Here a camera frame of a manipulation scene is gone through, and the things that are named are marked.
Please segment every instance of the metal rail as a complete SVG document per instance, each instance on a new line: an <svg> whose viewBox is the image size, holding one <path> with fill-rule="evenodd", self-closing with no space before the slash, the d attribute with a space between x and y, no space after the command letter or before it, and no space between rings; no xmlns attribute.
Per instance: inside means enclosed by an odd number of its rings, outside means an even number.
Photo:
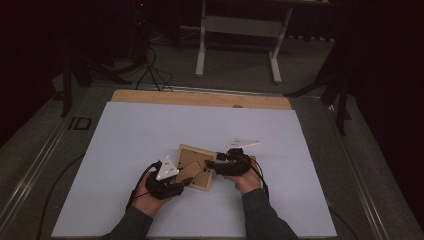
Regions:
<svg viewBox="0 0 424 240"><path fill-rule="evenodd" d="M0 213L0 239L4 239L9 226L11 225L13 219L30 193L44 167L48 163L50 156L55 150L64 131L71 122L73 114L78 109L87 92L88 88L81 88L77 91L72 108L66 117L61 119L61 121L56 125L53 132L48 137L46 143L38 153L37 157L34 159L33 163L24 176L20 179L11 196L7 200Z"/></svg>

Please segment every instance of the white metal leg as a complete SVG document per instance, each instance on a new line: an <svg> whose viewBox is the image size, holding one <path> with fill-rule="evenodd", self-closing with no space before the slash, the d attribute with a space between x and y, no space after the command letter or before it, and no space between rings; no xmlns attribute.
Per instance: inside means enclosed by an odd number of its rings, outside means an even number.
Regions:
<svg viewBox="0 0 424 240"><path fill-rule="evenodd" d="M202 1L202 19L200 20L200 47L197 55L196 76L203 76L203 68L205 66L205 34L206 34L206 0Z"/></svg>
<svg viewBox="0 0 424 240"><path fill-rule="evenodd" d="M287 26L289 25L290 16L293 12L292 8L289 8L286 12L284 22L281 23L280 34L277 37L277 44L275 45L274 51L269 53L269 60L271 64L272 76L275 83L281 83L280 68L278 67L278 53L280 52L281 44L283 43L284 35L286 34Z"/></svg>

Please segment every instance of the hand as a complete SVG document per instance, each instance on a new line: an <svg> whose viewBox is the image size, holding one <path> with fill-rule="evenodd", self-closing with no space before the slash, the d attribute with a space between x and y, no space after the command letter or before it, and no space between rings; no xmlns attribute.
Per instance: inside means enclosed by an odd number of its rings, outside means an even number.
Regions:
<svg viewBox="0 0 424 240"><path fill-rule="evenodd" d="M146 184L146 179L147 177L149 177L149 175L150 175L150 172L148 172L146 176L144 176L143 180L141 181L135 196L136 197L140 195L142 196L134 199L132 206L142 211L146 215L154 218L156 214L158 213L159 209L171 199L168 198L168 199L159 200L153 197L152 195L150 195L149 193L147 193L147 189L144 185Z"/></svg>
<svg viewBox="0 0 424 240"><path fill-rule="evenodd" d="M254 160L251 161L252 166L258 170L256 157L250 156L250 159ZM261 188L261 179L259 178L258 174L253 171L253 169L250 169L241 176L224 176L224 178L233 181L235 183L236 189L239 190L242 194Z"/></svg>

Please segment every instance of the dark background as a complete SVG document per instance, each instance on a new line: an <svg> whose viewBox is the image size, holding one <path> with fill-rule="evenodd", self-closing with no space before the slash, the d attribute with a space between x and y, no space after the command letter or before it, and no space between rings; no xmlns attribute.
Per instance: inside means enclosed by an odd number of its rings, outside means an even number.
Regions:
<svg viewBox="0 0 424 240"><path fill-rule="evenodd" d="M373 132L405 199L424 228L424 1L367 1L353 11L295 8L287 35L337 39L324 68L349 72L349 93ZM131 1L3 1L0 8L0 146L54 94L51 79L63 60L80 52L112 65L112 57L139 53L129 47L140 19L178 42L179 26L199 26L200 1L145 2L134 20ZM351 6L352 2L338 2ZM210 10L279 18L280 11L215 2Z"/></svg>

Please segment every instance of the gray floor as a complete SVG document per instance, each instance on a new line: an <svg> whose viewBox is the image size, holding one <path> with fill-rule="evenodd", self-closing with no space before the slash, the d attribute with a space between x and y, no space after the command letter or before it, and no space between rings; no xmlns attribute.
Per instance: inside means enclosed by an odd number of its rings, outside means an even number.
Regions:
<svg viewBox="0 0 424 240"><path fill-rule="evenodd" d="M173 90L207 89L280 96L311 83L331 47L331 42L286 40L278 58L283 83L276 85L272 81L266 51L210 43L206 51L204 76L197 78L194 74L197 45L191 38L179 46L152 43L157 52L154 67L172 73L169 85ZM150 53L150 59L153 59L153 53ZM7 231L2 232L0 237L35 239L42 208L53 181L67 164L85 152L104 105L115 89L134 88L144 71L141 69L126 76L134 82L130 86L117 85L105 79L96 80L91 88L75 86L75 107L69 118L59 117L60 102L49 101L0 149L1 206L9 203L15 186L26 185L28 190L31 189L25 192L28 194L26 200L17 204ZM170 79L169 74L161 72L161 75L165 80ZM146 76L140 88L152 89L152 79ZM155 78L162 86L162 80ZM347 135L342 137L334 127L334 112L317 99L322 90L290 100L299 116L331 209L347 222L359 239L424 239L354 98L348 99L350 120L345 121ZM73 116L92 118L93 127L88 131L66 130ZM63 126L63 134L55 139L49 138L61 132ZM45 148L46 142L55 147ZM46 164L37 182L33 186L19 182L31 164L43 156ZM50 239L77 170L78 164L72 166L56 186L44 221L42 239ZM354 239L342 221L336 215L332 217L338 233L334 239Z"/></svg>

